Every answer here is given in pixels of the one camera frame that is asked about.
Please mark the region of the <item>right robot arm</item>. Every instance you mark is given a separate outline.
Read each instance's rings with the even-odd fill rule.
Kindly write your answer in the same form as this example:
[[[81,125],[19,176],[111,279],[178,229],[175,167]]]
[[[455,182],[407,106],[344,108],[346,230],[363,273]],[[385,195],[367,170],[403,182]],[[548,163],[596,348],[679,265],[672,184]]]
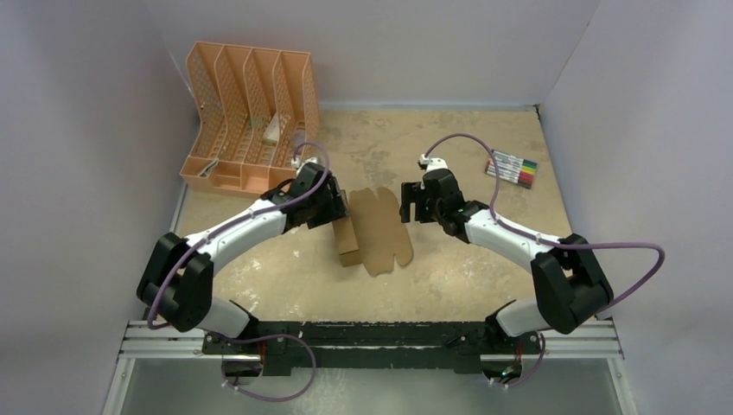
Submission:
[[[614,298],[585,238],[531,233],[510,224],[488,204],[465,200],[449,169],[402,183],[399,214],[404,223],[437,223],[450,237],[498,253],[531,274],[534,296],[514,300],[488,318],[485,339],[495,351],[507,351],[525,333],[569,334]]]

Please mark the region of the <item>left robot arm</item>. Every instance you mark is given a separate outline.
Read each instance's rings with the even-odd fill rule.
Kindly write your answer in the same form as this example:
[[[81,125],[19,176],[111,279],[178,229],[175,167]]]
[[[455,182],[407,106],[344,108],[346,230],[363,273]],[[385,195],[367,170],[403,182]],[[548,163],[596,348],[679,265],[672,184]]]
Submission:
[[[315,228],[342,219],[346,202],[335,175],[309,161],[296,176],[263,193],[243,212],[205,231],[181,237],[173,232],[155,243],[136,295],[180,332],[204,329],[224,336],[235,353],[255,348],[256,321],[232,301],[214,297],[214,277],[254,246],[307,225]]]

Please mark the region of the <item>brown cardboard box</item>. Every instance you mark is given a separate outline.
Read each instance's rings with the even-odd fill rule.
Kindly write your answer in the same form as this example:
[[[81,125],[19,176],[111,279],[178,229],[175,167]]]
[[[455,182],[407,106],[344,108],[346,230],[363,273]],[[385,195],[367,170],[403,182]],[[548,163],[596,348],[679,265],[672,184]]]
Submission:
[[[397,196],[386,187],[341,192],[347,215],[332,223],[342,267],[361,265],[372,276],[406,267],[414,258],[411,238],[401,221]]]

